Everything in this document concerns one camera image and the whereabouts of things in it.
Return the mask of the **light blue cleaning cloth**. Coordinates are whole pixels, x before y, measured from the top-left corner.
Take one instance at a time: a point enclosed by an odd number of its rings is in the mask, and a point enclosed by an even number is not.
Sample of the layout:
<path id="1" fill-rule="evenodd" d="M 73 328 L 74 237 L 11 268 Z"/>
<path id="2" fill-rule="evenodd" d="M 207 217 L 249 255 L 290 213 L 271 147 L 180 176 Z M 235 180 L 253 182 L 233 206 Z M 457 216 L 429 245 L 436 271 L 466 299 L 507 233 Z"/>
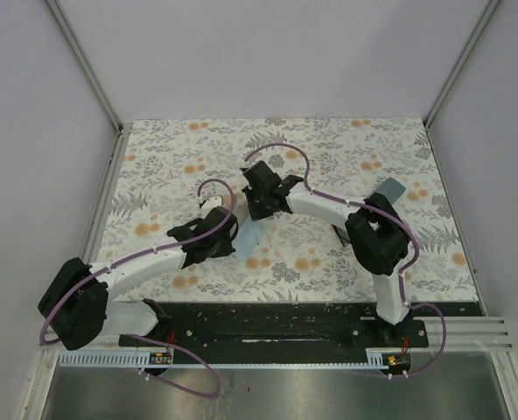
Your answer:
<path id="1" fill-rule="evenodd" d="M 240 263 L 247 261 L 264 236 L 265 228 L 261 223 L 246 219 L 233 241 L 234 258 Z"/>

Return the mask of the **black aviator sunglasses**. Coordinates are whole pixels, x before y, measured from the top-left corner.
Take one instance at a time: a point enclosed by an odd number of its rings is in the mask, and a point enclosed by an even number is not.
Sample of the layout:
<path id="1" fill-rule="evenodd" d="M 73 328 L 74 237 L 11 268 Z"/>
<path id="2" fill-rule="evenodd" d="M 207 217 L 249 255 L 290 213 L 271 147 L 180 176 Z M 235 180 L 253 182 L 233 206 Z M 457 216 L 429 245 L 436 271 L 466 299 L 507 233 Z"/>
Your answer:
<path id="1" fill-rule="evenodd" d="M 341 244 L 344 247 L 350 244 L 350 240 L 349 240 L 348 235 L 347 235 L 347 233 L 345 231 L 343 231 L 342 229 L 337 228 L 336 229 L 336 234 L 339 237 L 339 240 L 340 240 Z"/>

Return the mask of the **grey-blue glasses case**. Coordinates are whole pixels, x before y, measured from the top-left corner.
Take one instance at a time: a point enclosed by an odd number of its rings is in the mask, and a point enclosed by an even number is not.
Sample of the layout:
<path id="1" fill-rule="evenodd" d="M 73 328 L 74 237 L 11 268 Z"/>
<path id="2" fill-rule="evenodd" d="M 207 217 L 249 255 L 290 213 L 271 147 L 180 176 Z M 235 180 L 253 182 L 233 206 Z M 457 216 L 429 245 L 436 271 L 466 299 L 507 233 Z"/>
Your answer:
<path id="1" fill-rule="evenodd" d="M 376 189 L 376 192 L 387 199 L 393 205 L 405 193 L 406 187 L 394 178 L 387 178 Z"/>

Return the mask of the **pink glasses case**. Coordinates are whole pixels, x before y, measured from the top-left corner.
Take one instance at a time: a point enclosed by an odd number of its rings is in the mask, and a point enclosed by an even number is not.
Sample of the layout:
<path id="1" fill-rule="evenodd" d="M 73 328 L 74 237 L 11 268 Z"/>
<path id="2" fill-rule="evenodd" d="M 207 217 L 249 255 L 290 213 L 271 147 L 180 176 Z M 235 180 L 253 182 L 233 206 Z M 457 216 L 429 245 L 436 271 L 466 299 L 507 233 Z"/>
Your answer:
<path id="1" fill-rule="evenodd" d="M 236 219 L 238 221 L 238 225 L 242 226 L 243 223 L 249 218 L 249 208 L 247 205 L 238 205 L 234 209 L 234 215 L 236 216 Z"/>

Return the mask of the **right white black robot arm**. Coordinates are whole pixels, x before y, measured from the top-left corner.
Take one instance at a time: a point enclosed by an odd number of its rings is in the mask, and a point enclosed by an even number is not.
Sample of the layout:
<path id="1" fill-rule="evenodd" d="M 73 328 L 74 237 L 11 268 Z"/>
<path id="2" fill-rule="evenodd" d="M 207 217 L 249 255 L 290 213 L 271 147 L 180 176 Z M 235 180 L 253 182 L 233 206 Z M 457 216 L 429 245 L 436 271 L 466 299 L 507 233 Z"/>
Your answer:
<path id="1" fill-rule="evenodd" d="M 390 347 L 405 340 L 409 328 L 404 319 L 409 309 L 397 276 L 410 238 L 393 208 L 405 187 L 388 178 L 369 197 L 354 204 L 350 199 L 309 189 L 304 178 L 281 178 L 262 160 L 241 171 L 248 182 L 243 192 L 252 220 L 279 212 L 302 214 L 324 221 L 347 236 L 357 262 L 374 281 L 376 313 L 382 319 L 377 325 L 379 340 Z"/>

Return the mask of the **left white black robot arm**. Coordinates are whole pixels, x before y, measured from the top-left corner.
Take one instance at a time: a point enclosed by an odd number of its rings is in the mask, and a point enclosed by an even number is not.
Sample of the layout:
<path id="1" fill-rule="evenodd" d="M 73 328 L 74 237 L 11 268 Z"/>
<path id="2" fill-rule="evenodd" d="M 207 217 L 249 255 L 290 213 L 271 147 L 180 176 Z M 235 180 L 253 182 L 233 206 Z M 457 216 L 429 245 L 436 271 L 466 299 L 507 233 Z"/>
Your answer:
<path id="1" fill-rule="evenodd" d="M 39 342 L 77 350 L 101 335 L 135 333 L 151 346 L 162 344 L 169 326 L 151 304 L 116 298 L 161 274 L 229 256 L 237 232 L 236 216 L 217 206 L 203 218 L 168 230 L 165 244 L 115 262 L 66 261 L 38 303 L 45 319 Z"/>

